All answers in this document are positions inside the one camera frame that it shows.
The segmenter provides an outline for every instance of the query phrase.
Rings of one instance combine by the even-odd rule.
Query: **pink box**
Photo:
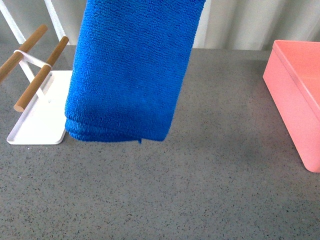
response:
[[[263,79],[305,168],[320,173],[320,42],[274,41]]]

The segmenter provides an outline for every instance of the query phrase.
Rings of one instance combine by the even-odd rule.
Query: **towel fold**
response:
[[[65,105],[81,141],[163,141],[205,0],[88,0]]]

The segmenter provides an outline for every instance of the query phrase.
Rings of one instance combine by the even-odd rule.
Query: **white metal stand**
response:
[[[19,62],[30,82],[35,78],[28,62],[40,68],[47,63],[23,52]],[[13,145],[54,145],[62,142],[65,104],[72,71],[51,71],[13,127],[7,142]]]

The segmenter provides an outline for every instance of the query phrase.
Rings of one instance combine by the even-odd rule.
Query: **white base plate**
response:
[[[72,71],[51,71],[42,84],[45,100],[35,95],[7,137],[13,145],[54,145],[66,129],[65,104]]]

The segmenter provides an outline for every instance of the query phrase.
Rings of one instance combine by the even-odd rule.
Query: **white bar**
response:
[[[57,12],[55,10],[55,7],[54,7],[52,1],[51,0],[44,0],[44,2],[45,2],[47,10],[49,12],[55,33],[60,41],[63,36],[66,36],[65,30],[61,25],[61,22],[59,20],[59,17],[57,15]]]
[[[0,11],[2,15],[4,16],[4,19],[8,23],[12,33],[14,34],[16,40],[19,44],[23,44],[26,41],[25,36],[20,31],[18,25],[16,24],[14,18],[11,16],[8,8],[6,7],[3,0],[0,0]]]

